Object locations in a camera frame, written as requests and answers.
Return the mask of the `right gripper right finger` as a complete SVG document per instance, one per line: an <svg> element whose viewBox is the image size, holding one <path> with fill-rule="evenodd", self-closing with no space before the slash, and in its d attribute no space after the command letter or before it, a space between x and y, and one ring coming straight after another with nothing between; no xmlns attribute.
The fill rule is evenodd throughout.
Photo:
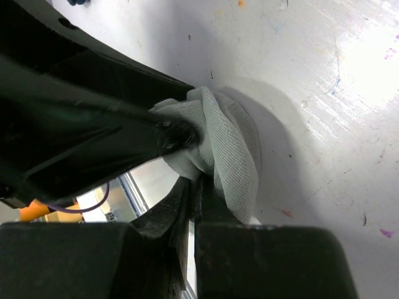
<svg viewBox="0 0 399 299"><path fill-rule="evenodd" d="M213 178L205 174L195 182L195 224L202 222L241 224L216 194Z"/></svg>

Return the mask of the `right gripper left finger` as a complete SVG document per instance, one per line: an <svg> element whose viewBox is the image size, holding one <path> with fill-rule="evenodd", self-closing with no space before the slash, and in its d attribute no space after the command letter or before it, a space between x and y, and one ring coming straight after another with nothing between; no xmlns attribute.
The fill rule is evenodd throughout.
<svg viewBox="0 0 399 299"><path fill-rule="evenodd" d="M132 221L141 236L144 265L169 290L186 288L190 181L178 178L171 191Z"/></svg>

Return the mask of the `grey ankle sock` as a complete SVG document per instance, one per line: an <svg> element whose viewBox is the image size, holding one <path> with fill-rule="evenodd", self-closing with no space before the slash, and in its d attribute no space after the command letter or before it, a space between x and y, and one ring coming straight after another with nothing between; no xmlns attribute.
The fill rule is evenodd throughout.
<svg viewBox="0 0 399 299"><path fill-rule="evenodd" d="M192 181L202 174L212 176L216 194L240 222L248 224L256 204L261 147L244 108L223 93L201 87L189 91L185 101L169 98L151 112L181 117L195 126L199 145L164 156L165 163Z"/></svg>

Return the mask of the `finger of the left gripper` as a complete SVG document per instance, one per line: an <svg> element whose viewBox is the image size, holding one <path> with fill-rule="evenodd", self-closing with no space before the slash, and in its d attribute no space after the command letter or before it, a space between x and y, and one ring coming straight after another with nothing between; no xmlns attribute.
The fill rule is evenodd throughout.
<svg viewBox="0 0 399 299"><path fill-rule="evenodd" d="M39 74L138 106L183 101L193 89L100 42L46 1L1 1L1 54Z"/></svg>
<svg viewBox="0 0 399 299"><path fill-rule="evenodd" d="M79 196L155 158L196 146L198 130L1 57L1 200L23 208Z"/></svg>

